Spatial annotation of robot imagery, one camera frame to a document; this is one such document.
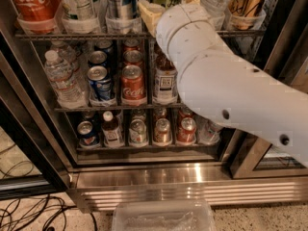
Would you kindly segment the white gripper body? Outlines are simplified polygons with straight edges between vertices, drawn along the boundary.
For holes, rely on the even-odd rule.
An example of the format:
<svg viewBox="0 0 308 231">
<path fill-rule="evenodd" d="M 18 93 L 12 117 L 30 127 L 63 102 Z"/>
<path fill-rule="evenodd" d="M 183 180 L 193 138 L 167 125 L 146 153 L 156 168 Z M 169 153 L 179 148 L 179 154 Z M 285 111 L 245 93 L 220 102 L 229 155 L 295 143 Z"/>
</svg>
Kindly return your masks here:
<svg viewBox="0 0 308 231">
<path fill-rule="evenodd" d="M 212 17 L 196 4 L 177 5 L 163 13 L 156 27 L 156 40 L 175 65 L 197 52 L 221 47 Z"/>
</svg>

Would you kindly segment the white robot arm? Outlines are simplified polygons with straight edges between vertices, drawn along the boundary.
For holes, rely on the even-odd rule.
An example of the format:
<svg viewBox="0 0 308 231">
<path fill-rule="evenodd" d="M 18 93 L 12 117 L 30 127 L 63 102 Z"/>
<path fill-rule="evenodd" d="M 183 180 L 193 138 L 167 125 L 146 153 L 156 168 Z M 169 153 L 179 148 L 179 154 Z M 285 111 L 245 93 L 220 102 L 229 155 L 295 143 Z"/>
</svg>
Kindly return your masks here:
<svg viewBox="0 0 308 231">
<path fill-rule="evenodd" d="M 208 12 L 139 0 L 141 18 L 177 69 L 183 103 L 200 116 L 264 139 L 308 166 L 308 96 L 235 55 Z"/>
</svg>

